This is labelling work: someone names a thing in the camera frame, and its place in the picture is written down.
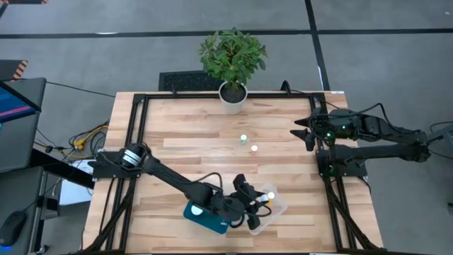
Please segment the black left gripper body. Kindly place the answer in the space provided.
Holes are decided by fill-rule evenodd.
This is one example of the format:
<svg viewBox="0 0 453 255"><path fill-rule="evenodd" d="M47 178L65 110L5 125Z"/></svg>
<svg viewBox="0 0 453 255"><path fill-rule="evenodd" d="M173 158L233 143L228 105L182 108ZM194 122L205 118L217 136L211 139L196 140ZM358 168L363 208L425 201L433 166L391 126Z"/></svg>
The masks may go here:
<svg viewBox="0 0 453 255"><path fill-rule="evenodd" d="M233 180L234 192L226 197L224 207L232 216L225 216L229 221L230 228L236 229L246 222L249 230L256 230L260 224L262 215L251 212L254 203L262 203L262 198L251 198L249 191L256 191L255 187L247 182L244 174L238 174Z"/></svg>

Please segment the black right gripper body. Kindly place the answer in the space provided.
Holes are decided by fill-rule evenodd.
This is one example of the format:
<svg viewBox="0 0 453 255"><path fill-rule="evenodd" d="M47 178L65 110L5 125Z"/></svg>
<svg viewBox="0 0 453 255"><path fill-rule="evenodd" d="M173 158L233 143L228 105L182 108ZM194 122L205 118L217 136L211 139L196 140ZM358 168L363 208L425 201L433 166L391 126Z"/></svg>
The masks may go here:
<svg viewBox="0 0 453 255"><path fill-rule="evenodd" d="M330 147L331 124L322 108L313 109L306 122L310 129L310 133L306 136L306 149L313 151L316 139L322 140L326 146Z"/></svg>

